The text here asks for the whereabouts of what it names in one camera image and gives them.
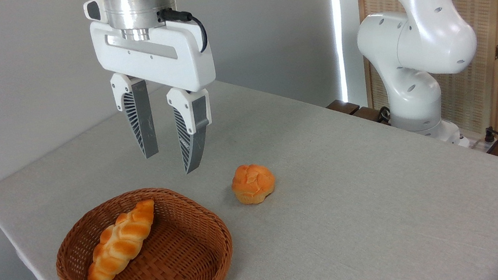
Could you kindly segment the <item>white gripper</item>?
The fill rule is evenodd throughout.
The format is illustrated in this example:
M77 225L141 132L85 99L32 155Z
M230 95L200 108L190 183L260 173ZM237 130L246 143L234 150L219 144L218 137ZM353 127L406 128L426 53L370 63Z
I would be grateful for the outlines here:
M173 87L166 98L173 108L184 170L191 173L201 163L212 123L209 94L203 88L215 80L216 71L198 24L160 18L160 11L174 7L175 0L84 3L96 57L114 72L116 108L125 114L143 155L149 158L159 151L148 80Z

